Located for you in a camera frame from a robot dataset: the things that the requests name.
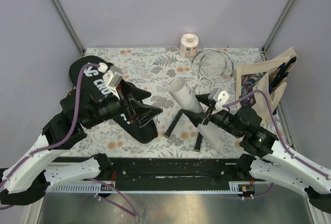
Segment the black racket bag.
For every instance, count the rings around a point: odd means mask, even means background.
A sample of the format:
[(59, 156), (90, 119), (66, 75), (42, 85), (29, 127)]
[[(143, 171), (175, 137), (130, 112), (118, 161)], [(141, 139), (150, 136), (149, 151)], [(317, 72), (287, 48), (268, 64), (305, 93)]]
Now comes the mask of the black racket bag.
[[(89, 55), (75, 61), (69, 68), (69, 77), (74, 86), (77, 85), (78, 75), (81, 68), (89, 63), (105, 63), (108, 66), (113, 65), (112, 63), (106, 62), (105, 60), (93, 55)], [(104, 100), (104, 98), (108, 96), (113, 96), (111, 91), (106, 87), (102, 76), (103, 73), (92, 66), (84, 69), (82, 77), (81, 89), (87, 90), (97, 102)], [(115, 117), (113, 121), (120, 125), (127, 133), (129, 133), (140, 143), (149, 143), (157, 137), (157, 128), (154, 121), (150, 121), (141, 128), (139, 128), (136, 124), (128, 123), (123, 115)]]

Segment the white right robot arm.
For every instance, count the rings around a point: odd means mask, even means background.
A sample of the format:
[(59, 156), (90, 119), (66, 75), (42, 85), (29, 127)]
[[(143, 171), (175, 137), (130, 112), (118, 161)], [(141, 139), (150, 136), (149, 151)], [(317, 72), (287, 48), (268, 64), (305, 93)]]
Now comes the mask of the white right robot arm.
[(201, 95), (207, 111), (184, 110), (195, 126), (213, 124), (236, 138), (245, 154), (241, 155), (235, 174), (240, 180), (250, 177), (269, 181), (306, 198), (315, 208), (330, 213), (330, 169), (313, 162), (286, 145), (279, 132), (261, 126), (256, 111), (242, 106), (232, 114), (223, 103), (226, 92)]

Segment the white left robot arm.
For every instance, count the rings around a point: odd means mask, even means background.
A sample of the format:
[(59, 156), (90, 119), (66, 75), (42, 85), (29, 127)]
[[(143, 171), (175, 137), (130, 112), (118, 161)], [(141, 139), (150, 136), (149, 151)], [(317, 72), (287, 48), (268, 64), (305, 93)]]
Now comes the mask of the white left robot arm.
[(103, 94), (86, 81), (60, 101), (62, 111), (42, 129), (35, 144), (15, 165), (1, 169), (1, 208), (25, 206), (42, 199), (50, 190), (78, 180), (107, 180), (114, 174), (104, 153), (83, 162), (51, 170), (48, 165), (86, 138), (86, 130), (116, 120), (141, 143), (156, 137), (154, 118), (162, 108), (145, 104), (149, 91), (122, 81), (116, 94)]

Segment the white shuttlecock tube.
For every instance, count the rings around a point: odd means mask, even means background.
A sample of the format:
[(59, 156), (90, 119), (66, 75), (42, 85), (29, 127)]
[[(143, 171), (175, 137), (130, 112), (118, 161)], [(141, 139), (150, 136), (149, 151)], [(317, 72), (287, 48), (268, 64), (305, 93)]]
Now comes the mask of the white shuttlecock tube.
[[(178, 103), (181, 109), (193, 113), (204, 112), (201, 104), (184, 78), (176, 78), (168, 85), (168, 92)], [(209, 122), (207, 125), (199, 124), (197, 127), (201, 135), (210, 143), (212, 148), (221, 150), (224, 142), (221, 139), (220, 129)]]

